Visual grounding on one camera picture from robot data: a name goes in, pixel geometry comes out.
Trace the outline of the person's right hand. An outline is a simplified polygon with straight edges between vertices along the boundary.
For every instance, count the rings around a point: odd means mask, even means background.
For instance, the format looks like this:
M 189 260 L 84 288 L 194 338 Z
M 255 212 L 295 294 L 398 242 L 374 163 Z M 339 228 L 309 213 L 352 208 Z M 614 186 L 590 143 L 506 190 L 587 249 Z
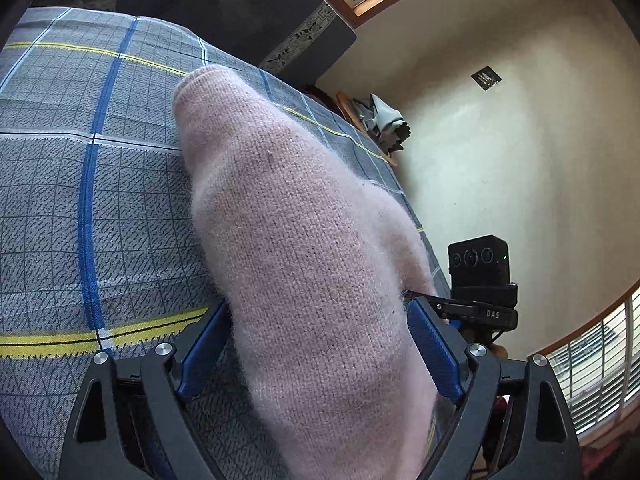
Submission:
M 499 360 L 506 360 L 509 357 L 506 348 L 500 344 L 491 344 L 489 350 Z

